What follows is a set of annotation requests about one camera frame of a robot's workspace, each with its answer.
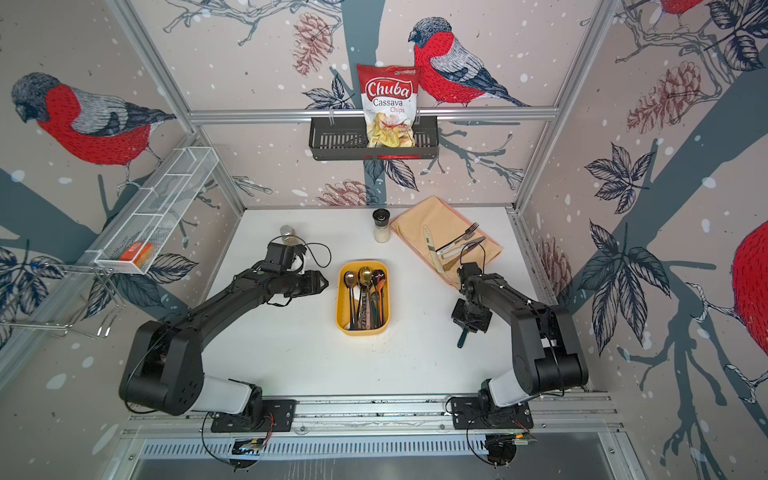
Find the yellow plastic storage box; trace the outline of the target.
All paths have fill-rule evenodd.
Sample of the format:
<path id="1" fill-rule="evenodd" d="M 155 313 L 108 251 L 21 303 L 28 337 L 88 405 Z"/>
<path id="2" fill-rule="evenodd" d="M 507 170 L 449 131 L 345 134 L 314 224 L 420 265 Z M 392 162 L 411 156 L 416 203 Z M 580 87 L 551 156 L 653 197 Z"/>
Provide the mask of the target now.
<path id="1" fill-rule="evenodd" d="M 371 327 L 369 330 L 363 330 L 358 326 L 358 305 L 360 301 L 360 287 L 358 284 L 358 272 L 364 266 L 368 266 L 372 270 L 372 277 L 373 277 L 373 271 L 377 269 L 383 270 L 386 275 L 386 282 L 382 292 L 383 325 L 379 329 L 373 329 Z M 347 270 L 351 270 L 355 272 L 357 275 L 357 286 L 354 289 L 354 296 L 355 296 L 356 310 L 357 310 L 357 320 L 355 323 L 356 329 L 354 331 L 350 331 L 348 329 L 349 303 L 348 303 L 347 288 L 344 284 L 344 272 Z M 390 294 L 391 280 L 392 280 L 392 277 L 388 271 L 388 268 L 383 262 L 378 260 L 358 260 L 358 261 L 348 262 L 345 265 L 343 265 L 338 274 L 338 281 L 337 281 L 338 290 L 336 295 L 336 306 L 335 306 L 335 323 L 337 328 L 342 333 L 345 333 L 350 336 L 366 336 L 366 335 L 376 335 L 376 334 L 382 333 L 389 325 L 390 318 L 391 318 L 391 294 Z"/>

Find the gold spoon long handle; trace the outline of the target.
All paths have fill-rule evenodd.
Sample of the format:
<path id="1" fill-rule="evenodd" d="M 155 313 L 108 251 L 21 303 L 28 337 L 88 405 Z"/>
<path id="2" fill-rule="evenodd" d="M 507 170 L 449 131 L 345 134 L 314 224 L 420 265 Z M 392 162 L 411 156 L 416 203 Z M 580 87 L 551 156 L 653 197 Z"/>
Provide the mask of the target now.
<path id="1" fill-rule="evenodd" d="M 360 301 L 358 305 L 358 326 L 363 330 L 372 327 L 372 310 L 370 288 L 372 286 L 372 270 L 368 266 L 362 267 L 358 272 L 358 284 L 360 287 Z"/>

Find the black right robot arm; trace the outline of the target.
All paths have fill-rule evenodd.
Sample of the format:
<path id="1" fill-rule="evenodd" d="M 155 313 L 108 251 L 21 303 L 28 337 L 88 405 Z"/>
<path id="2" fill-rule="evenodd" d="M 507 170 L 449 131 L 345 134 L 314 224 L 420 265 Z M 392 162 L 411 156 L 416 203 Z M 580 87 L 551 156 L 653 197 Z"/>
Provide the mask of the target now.
<path id="1" fill-rule="evenodd" d="M 478 391 L 482 412 L 525 403 L 545 394 L 585 387 L 589 372 L 572 315 L 511 287 L 475 262 L 458 269 L 460 294 L 451 318 L 462 329 L 461 348 L 471 333 L 485 333 L 493 316 L 510 327 L 512 367 L 485 380 Z"/>

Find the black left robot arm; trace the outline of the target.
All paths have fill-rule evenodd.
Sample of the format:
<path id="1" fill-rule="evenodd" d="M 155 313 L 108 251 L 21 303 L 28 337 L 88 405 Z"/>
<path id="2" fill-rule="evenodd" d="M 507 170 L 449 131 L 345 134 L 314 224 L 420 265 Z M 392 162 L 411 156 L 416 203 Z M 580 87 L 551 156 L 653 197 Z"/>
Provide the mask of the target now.
<path id="1" fill-rule="evenodd" d="M 266 257 L 236 274 L 219 293 L 169 322 L 148 321 L 134 335 L 118 394 L 146 414 L 180 416 L 190 411 L 243 415 L 258 408 L 259 387 L 204 373 L 203 352 L 213 339 L 261 305 L 289 304 L 318 295 L 329 282 L 304 268 L 311 245 L 272 241 Z"/>

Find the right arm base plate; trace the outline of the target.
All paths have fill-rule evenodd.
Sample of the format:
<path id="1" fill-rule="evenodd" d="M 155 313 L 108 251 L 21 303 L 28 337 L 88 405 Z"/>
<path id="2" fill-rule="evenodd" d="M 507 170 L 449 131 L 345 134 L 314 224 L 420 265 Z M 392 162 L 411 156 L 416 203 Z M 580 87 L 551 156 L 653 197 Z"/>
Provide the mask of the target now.
<path id="1" fill-rule="evenodd" d="M 451 396 L 444 409 L 456 430 L 522 430 L 533 428 L 527 403 L 508 407 L 483 406 L 477 396 Z"/>

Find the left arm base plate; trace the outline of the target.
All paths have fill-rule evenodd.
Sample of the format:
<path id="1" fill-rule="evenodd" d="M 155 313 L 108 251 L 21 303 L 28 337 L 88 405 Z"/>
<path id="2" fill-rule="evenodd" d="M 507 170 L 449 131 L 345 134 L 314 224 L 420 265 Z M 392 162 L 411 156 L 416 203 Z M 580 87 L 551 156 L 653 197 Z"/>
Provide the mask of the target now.
<path id="1" fill-rule="evenodd" d="M 294 399 L 259 399 L 243 413 L 215 413 L 213 433 L 289 432 L 298 402 Z"/>

